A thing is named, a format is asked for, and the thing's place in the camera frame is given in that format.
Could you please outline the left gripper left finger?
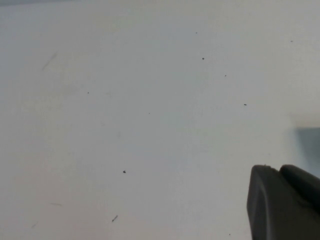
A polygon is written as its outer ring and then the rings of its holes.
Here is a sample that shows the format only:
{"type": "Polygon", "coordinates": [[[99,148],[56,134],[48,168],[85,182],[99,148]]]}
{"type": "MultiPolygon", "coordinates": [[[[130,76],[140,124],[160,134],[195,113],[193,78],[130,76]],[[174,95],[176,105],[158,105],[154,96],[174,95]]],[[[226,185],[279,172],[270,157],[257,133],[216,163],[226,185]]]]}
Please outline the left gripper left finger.
{"type": "Polygon", "coordinates": [[[254,240],[320,238],[320,208],[301,197],[280,170],[252,167],[246,207],[254,240]]]}

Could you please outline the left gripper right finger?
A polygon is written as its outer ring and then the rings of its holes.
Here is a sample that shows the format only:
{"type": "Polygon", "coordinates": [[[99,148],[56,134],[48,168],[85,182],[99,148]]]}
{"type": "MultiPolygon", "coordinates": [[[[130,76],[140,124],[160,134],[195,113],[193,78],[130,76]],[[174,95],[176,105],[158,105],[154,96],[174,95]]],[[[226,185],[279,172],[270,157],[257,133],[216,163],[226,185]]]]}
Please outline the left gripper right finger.
{"type": "Polygon", "coordinates": [[[320,179],[309,172],[295,166],[283,165],[280,168],[281,175],[306,201],[314,208],[320,207],[320,179]]]}

